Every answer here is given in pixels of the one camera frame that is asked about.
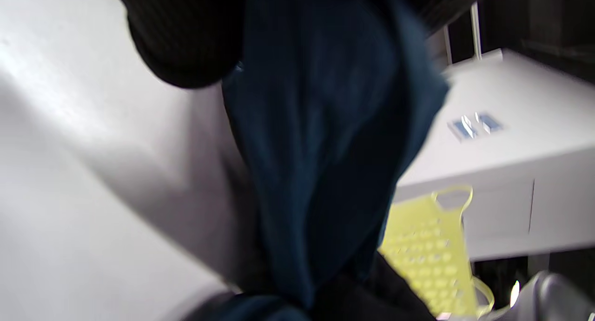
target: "basket handle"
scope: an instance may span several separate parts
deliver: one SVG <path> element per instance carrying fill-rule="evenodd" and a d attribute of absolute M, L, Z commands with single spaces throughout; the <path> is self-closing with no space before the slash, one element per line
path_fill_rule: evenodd
<path fill-rule="evenodd" d="M 443 190 L 432 192 L 431 197 L 432 197 L 432 200 L 434 200 L 434 202 L 442 209 L 442 205 L 438 202 L 438 196 L 440 196 L 441 194 L 449 194 L 449 193 L 457 191 L 457 190 L 469 192 L 469 197 L 467 198 L 467 200 L 461 206 L 461 209 L 460 209 L 460 212 L 462 215 L 463 212 L 465 211 L 465 209 L 467 209 L 467 207 L 469 207 L 469 204 L 471 203 L 471 200 L 473 199 L 473 188 L 470 185 L 451 186 L 451 187 L 443 189 Z"/>
<path fill-rule="evenodd" d="M 477 308 L 477 317 L 482 317 L 487 313 L 491 312 L 491 309 L 494 308 L 494 302 L 496 302 L 494 298 L 494 294 L 491 292 L 491 289 L 484 282 L 482 282 L 478 277 L 471 277 L 473 281 L 473 286 L 482 293 L 485 298 L 488 300 L 488 304 L 484 306 L 478 306 Z"/>

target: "gray object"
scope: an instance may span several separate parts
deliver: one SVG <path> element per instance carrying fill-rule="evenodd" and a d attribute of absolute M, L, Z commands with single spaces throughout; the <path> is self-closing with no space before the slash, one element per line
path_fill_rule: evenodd
<path fill-rule="evenodd" d="M 480 321 L 593 321 L 595 304 L 560 275 L 540 272 L 521 290 L 512 308 Z"/>

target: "black fabric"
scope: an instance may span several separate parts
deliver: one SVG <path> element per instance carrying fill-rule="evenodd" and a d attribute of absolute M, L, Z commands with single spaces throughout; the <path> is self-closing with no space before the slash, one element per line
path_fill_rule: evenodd
<path fill-rule="evenodd" d="M 169 84 L 202 88 L 242 58 L 245 0 L 122 0 L 132 39 L 149 69 Z M 476 0 L 407 0 L 433 33 Z"/>
<path fill-rule="evenodd" d="M 345 273 L 324 285 L 310 317 L 314 321 L 435 321 L 423 301 L 379 253 L 363 285 Z"/>

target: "metal pole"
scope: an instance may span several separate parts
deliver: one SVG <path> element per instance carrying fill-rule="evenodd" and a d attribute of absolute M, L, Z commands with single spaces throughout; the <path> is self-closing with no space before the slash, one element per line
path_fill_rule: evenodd
<path fill-rule="evenodd" d="M 448 33 L 448 25 L 444 27 L 444 42 L 446 43 L 446 59 L 448 65 L 452 64 L 452 52 L 450 50 L 450 34 Z"/>
<path fill-rule="evenodd" d="M 471 27 L 473 29 L 473 46 L 476 51 L 476 59 L 482 59 L 482 37 L 480 35 L 480 13 L 477 2 L 471 6 Z"/>

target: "white surface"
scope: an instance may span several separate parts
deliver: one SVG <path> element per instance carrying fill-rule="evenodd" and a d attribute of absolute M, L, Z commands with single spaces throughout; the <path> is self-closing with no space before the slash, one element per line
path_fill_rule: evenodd
<path fill-rule="evenodd" d="M 143 219 L 229 279 L 258 271 L 220 88 L 159 81 L 119 0 L 0 0 L 0 80 Z"/>
<path fill-rule="evenodd" d="M 448 103 L 399 186 L 433 181 L 595 147 L 595 89 L 508 54 L 449 73 Z M 461 143 L 447 127 L 487 111 L 506 128 Z"/>
<path fill-rule="evenodd" d="M 51 145 L 0 85 L 0 320 L 175 320 L 225 285 Z"/>
<path fill-rule="evenodd" d="M 0 0 L 0 89 L 0 320 L 175 319 L 223 289 L 195 257 L 258 263 L 219 88 L 157 80 L 119 0 Z"/>
<path fill-rule="evenodd" d="M 448 101 L 395 201 L 474 186 L 465 213 L 474 260 L 595 245 L 595 88 L 509 52 L 448 76 Z M 459 141 L 448 122 L 476 111 L 504 130 Z"/>

